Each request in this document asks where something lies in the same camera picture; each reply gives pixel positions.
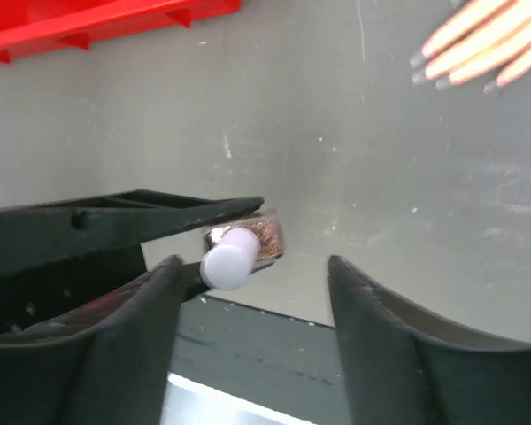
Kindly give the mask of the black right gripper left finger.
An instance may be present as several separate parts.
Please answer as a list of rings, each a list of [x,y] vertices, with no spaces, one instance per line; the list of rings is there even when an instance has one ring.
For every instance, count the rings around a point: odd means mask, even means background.
[[[0,336],[0,424],[158,424],[182,270],[171,256],[77,310]]]

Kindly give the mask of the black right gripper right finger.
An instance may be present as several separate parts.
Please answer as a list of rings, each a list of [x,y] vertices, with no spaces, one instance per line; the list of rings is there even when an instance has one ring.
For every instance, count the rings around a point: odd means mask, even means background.
[[[342,256],[328,288],[355,424],[531,424],[531,343],[448,320]]]

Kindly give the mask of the nail polish bottle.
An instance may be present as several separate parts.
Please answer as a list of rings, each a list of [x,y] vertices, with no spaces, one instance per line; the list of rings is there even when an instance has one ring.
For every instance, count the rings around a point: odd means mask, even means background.
[[[252,272],[270,267],[285,252],[284,236],[276,210],[258,210],[234,220],[222,221],[202,230],[204,252],[218,244],[233,228],[247,228],[258,238],[259,248]]]

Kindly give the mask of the white nail polish brush cap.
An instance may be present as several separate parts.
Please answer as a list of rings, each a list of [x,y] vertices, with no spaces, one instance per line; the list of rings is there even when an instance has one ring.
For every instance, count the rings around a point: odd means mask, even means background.
[[[256,264],[258,237],[247,228],[232,228],[202,258],[203,282],[215,290],[242,287]]]

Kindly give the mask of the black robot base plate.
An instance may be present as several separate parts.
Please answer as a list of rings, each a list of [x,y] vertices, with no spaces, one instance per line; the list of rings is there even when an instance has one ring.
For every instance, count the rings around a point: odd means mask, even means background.
[[[196,297],[181,306],[172,372],[315,424],[350,424],[335,330]]]

